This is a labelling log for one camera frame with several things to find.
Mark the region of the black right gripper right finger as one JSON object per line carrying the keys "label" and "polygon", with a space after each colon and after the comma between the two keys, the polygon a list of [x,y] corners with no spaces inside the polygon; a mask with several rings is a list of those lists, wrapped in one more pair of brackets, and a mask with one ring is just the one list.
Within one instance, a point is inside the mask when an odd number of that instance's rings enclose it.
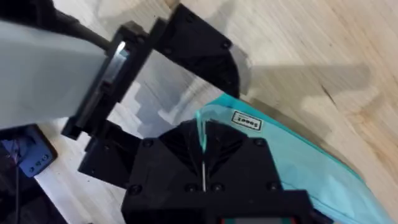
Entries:
{"label": "black right gripper right finger", "polygon": [[250,138],[227,124],[205,124],[205,177],[212,192],[263,192],[282,189],[267,141]]}

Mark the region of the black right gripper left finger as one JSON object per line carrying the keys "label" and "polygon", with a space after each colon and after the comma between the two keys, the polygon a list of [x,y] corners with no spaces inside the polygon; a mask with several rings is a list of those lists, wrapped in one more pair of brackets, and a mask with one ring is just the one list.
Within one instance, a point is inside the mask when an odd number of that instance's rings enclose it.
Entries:
{"label": "black right gripper left finger", "polygon": [[123,205],[162,205],[203,191],[197,121],[184,121],[143,141],[134,158]]}

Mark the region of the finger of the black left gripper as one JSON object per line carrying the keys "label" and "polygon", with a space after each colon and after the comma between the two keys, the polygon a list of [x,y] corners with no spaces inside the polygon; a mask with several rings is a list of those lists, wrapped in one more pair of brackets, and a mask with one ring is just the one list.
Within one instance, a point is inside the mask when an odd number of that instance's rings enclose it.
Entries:
{"label": "finger of the black left gripper", "polygon": [[126,189],[141,141],[106,120],[91,135],[78,171]]}
{"label": "finger of the black left gripper", "polygon": [[158,18],[150,34],[153,49],[226,94],[237,98],[240,77],[232,42],[183,4],[168,19]]}

